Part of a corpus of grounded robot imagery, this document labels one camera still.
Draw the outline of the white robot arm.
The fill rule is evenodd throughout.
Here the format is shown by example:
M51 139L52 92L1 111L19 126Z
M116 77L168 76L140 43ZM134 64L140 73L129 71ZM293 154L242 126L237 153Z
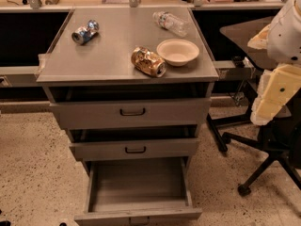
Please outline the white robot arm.
M272 22L253 37L249 47L263 49L277 66L261 75L250 120L266 125L301 87L301 0L288 0Z

